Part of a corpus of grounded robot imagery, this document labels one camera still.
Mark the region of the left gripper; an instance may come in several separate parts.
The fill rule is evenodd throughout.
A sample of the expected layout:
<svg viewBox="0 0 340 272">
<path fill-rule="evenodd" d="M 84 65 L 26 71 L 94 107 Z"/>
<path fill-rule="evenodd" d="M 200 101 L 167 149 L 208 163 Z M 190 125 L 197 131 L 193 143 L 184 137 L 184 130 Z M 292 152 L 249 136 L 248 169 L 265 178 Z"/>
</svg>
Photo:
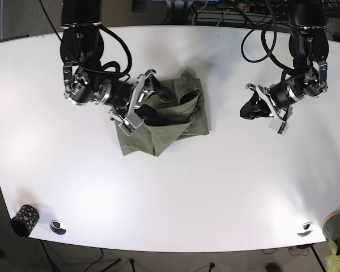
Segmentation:
<svg viewBox="0 0 340 272">
<path fill-rule="evenodd" d="M 291 105 L 296 103 L 296 98 L 290 95 L 291 87 L 285 82 L 270 87 L 248 83 L 246 89 L 253 91 L 253 95 L 240 109 L 240 117 L 246 120 L 271 118 L 269 129 L 284 134 L 292 115 Z"/>
</svg>

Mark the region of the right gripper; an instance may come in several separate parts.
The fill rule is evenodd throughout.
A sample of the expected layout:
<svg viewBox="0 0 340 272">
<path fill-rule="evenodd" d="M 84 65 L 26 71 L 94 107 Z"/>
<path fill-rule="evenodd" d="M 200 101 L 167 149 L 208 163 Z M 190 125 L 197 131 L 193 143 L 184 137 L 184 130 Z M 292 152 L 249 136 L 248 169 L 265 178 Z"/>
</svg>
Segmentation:
<svg viewBox="0 0 340 272">
<path fill-rule="evenodd" d="M 124 113 L 114 105 L 110 106 L 110 118 L 118 122 L 118 127 L 130 136 L 142 124 L 143 120 L 154 121 L 159 118 L 158 112 L 153 107 L 142 104 L 144 99 L 149 99 L 152 95 L 158 95 L 165 102 L 175 101 L 175 93 L 155 78 L 156 71 L 149 69 L 145 74 L 138 77 L 138 83 L 130 92 L 130 97 L 125 105 Z"/>
</svg>

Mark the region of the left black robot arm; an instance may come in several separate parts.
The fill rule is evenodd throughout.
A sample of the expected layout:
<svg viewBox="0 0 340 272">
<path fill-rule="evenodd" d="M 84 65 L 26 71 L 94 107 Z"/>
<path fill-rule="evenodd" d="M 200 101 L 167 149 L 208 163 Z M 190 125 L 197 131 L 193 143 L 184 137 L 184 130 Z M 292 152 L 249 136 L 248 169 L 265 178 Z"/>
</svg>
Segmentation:
<svg viewBox="0 0 340 272">
<path fill-rule="evenodd" d="M 292 105 L 305 97 L 319 97 L 328 90 L 327 57 L 329 43 L 325 34 L 326 19 L 322 1 L 287 1 L 289 28 L 291 30 L 288 48 L 293 57 L 293 67 L 282 64 L 273 54 L 276 39 L 272 45 L 266 42 L 266 30 L 261 31 L 261 43 L 266 58 L 282 69 L 280 82 L 270 87 L 247 84 L 253 91 L 250 100 L 240 109 L 240 116 L 246 120 L 255 118 L 272 119 L 270 128 L 282 134 Z"/>
</svg>

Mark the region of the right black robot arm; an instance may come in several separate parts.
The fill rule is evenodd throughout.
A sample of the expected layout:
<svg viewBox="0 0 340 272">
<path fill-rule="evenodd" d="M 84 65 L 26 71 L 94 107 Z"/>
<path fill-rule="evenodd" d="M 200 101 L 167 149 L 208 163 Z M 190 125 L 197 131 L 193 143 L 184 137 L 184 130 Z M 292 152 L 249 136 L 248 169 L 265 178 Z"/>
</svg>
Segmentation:
<svg viewBox="0 0 340 272">
<path fill-rule="evenodd" d="M 145 120 L 155 118 L 156 110 L 144 100 L 157 95 L 165 102 L 176 100 L 175 93 L 161 84 L 155 70 L 138 77 L 135 85 L 128 83 L 132 56 L 125 42 L 101 23 L 101 1 L 63 1 L 59 37 L 63 62 L 64 97 L 75 105 L 106 105 L 111 120 L 131 135 Z M 105 32 L 118 41 L 125 51 L 127 67 L 122 70 L 116 61 L 101 63 Z"/>
</svg>

